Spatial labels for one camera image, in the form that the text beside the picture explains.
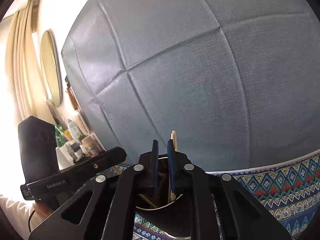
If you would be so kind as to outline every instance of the patterned bedspread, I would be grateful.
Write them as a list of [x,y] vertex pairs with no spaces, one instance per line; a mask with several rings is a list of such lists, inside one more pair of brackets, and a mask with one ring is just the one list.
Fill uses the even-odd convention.
[[[320,203],[320,153],[287,166],[235,172],[243,185],[296,239],[310,223]],[[123,171],[125,166],[117,166]],[[116,175],[113,169],[103,174]],[[140,215],[135,216],[134,240],[171,240]]]

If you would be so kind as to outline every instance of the hand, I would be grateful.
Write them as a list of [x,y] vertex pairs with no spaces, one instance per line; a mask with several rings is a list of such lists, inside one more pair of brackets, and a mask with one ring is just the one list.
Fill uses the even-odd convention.
[[41,200],[36,200],[36,202],[33,203],[33,208],[42,220],[47,219],[53,213],[53,210],[49,208],[47,204],[43,203]]

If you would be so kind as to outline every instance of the round mirror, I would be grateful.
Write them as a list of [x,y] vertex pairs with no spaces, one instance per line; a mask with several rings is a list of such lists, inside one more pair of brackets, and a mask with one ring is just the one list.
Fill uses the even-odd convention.
[[42,35],[40,63],[45,72],[53,104],[59,107],[62,102],[60,69],[54,38],[49,31],[45,31]]

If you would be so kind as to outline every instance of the white bottle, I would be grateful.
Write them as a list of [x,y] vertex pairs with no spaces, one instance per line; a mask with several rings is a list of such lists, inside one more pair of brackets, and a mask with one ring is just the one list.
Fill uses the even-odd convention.
[[80,144],[79,136],[81,136],[83,133],[80,131],[77,124],[71,119],[68,119],[68,129],[76,142]]

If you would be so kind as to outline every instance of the jar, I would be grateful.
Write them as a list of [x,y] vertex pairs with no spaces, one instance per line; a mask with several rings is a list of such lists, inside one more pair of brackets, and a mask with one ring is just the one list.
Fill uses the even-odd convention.
[[99,148],[90,135],[83,138],[81,142],[92,157],[95,157],[99,154]]

